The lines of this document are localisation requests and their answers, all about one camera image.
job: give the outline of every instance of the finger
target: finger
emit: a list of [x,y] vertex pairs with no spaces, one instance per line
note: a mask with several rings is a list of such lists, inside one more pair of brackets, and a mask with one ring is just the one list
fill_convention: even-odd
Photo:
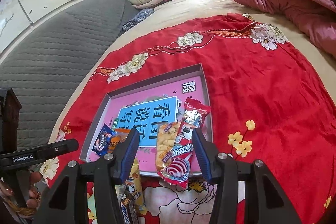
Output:
[[0,180],[0,190],[6,195],[6,196],[13,196],[13,190],[8,187],[6,183],[4,183],[2,180]]
[[38,201],[34,198],[27,200],[27,207],[30,209],[36,209],[38,205],[39,205]]
[[30,187],[30,189],[29,189],[29,196],[31,197],[31,198],[37,198],[37,189],[36,189],[36,187]]
[[30,184],[38,183],[42,179],[42,174],[40,172],[33,172],[30,174],[29,182]]

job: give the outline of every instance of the human hand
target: human hand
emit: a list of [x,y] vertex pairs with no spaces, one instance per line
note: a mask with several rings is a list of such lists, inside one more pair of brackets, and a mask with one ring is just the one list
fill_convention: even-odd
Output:
[[[29,196],[30,199],[27,201],[27,207],[30,209],[36,209],[39,206],[40,193],[37,191],[37,188],[34,186],[35,183],[39,182],[42,179],[42,175],[39,172],[32,172],[29,177],[30,189]],[[13,190],[8,187],[6,183],[0,180],[0,191],[4,197],[15,197]]]

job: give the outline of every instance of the red lollipop wrapper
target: red lollipop wrapper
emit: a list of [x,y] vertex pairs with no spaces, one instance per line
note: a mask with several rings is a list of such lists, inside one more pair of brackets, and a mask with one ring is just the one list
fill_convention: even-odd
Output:
[[173,148],[167,153],[171,163],[158,175],[169,184],[179,185],[186,189],[193,155],[192,133],[195,128],[202,128],[210,107],[200,101],[188,97],[184,103],[184,114]]

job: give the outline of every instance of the blue gripper pad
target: blue gripper pad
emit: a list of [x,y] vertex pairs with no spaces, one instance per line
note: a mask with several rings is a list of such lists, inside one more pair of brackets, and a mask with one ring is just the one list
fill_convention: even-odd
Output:
[[113,150],[116,157],[112,169],[114,184],[122,185],[128,179],[140,142],[140,134],[136,129],[131,129],[126,140],[117,144]]
[[209,184],[217,184],[222,173],[220,166],[216,162],[217,147],[214,143],[205,139],[200,128],[194,129],[192,140],[202,177]]

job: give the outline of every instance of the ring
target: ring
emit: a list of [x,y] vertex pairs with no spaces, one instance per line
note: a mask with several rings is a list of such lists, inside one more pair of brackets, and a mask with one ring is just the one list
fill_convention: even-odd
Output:
[[40,201],[41,199],[41,193],[39,191],[37,191],[37,197],[36,197],[37,201]]

